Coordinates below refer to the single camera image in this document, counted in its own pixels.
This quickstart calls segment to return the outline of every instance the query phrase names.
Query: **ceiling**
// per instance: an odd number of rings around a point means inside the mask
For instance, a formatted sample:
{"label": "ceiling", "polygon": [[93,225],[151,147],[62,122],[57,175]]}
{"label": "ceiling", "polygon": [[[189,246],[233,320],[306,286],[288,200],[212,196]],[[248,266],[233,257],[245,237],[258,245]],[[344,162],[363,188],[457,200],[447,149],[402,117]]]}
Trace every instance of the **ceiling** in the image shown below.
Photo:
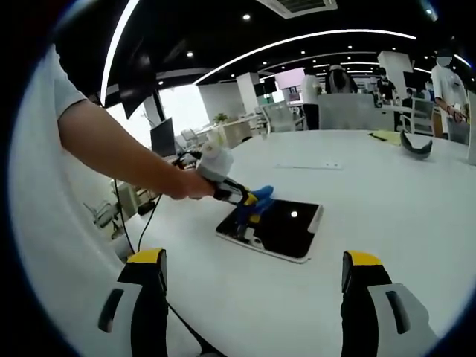
{"label": "ceiling", "polygon": [[[63,67],[71,81],[86,94],[100,90],[112,34],[127,2],[89,0],[88,8],[57,37],[57,51]],[[291,62],[285,64],[286,69],[334,62],[378,62],[377,54],[382,50],[392,51],[392,48],[409,54],[415,67],[426,70],[434,66],[431,57],[434,50],[450,43],[455,53],[469,62],[476,59],[474,49],[468,47],[471,39],[464,29],[471,20],[470,11],[462,11],[464,3],[461,0],[337,0],[337,4],[337,10],[284,19],[256,0],[140,0],[120,38],[108,84],[120,81],[128,70],[131,53],[139,45],[149,54],[161,87],[166,88],[193,83],[210,70],[273,42],[348,28],[395,31],[416,36],[417,40],[375,33],[341,33],[300,39],[252,54],[200,84],[232,80],[232,75],[249,71],[265,70],[272,74],[283,70],[283,62]],[[438,15],[437,21],[425,12],[427,8]],[[242,18],[245,14],[251,17],[248,21]],[[187,56],[188,51],[193,52],[193,57]],[[322,56],[342,52],[344,54]],[[470,68],[456,60],[454,65],[463,80],[472,86],[474,75]],[[368,65],[347,67],[370,70]]]}

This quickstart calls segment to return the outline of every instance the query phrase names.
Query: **hand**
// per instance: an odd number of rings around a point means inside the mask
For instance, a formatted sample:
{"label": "hand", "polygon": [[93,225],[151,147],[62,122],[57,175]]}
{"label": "hand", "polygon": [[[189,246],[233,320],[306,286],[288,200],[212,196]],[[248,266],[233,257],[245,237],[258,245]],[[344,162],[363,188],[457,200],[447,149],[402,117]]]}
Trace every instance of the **hand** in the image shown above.
{"label": "hand", "polygon": [[456,110],[453,106],[448,107],[448,114],[450,114],[457,123],[461,123],[463,121],[463,114],[461,114],[461,112]]}
{"label": "hand", "polygon": [[191,199],[213,196],[215,193],[211,183],[201,177],[195,170],[182,171],[182,175],[187,196]]}

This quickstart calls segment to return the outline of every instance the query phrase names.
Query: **white t-shirt sleeve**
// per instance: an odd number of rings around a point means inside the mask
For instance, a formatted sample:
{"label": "white t-shirt sleeve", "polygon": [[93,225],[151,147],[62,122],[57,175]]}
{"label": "white t-shirt sleeve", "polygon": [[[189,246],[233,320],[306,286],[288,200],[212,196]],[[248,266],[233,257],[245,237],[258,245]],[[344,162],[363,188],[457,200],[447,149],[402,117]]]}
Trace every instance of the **white t-shirt sleeve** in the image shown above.
{"label": "white t-shirt sleeve", "polygon": [[434,97],[443,99],[443,86],[441,84],[437,67],[434,67],[431,70],[431,81],[433,82]]}
{"label": "white t-shirt sleeve", "polygon": [[47,53],[45,61],[51,67],[51,75],[54,79],[54,108],[57,119],[71,105],[85,100],[83,93],[78,91],[73,83],[68,79],[68,75],[60,65],[60,56],[54,46]]}

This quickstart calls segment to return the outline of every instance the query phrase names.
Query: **pillar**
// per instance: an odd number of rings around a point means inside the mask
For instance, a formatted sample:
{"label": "pillar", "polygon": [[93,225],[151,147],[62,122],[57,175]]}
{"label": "pillar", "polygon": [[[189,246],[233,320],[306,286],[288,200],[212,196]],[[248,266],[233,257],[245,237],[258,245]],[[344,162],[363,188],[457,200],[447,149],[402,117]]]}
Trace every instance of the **pillar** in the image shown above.
{"label": "pillar", "polygon": [[260,83],[260,76],[258,73],[245,73],[237,77],[237,83],[246,114],[253,113],[254,109],[260,106],[254,91],[254,85]]}

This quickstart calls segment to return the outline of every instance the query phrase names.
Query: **window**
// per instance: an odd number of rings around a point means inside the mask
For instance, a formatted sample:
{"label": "window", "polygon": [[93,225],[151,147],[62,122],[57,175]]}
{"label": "window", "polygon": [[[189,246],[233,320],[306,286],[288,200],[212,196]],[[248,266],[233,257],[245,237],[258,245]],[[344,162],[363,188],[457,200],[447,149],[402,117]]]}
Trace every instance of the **window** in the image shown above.
{"label": "window", "polygon": [[180,86],[163,89],[158,94],[165,117],[173,119],[175,136],[184,129],[198,129],[210,123],[199,87]]}
{"label": "window", "polygon": [[117,104],[106,110],[135,140],[145,147],[152,147],[150,143],[150,124],[143,103],[132,113],[129,119],[126,119],[126,112],[122,104]]}

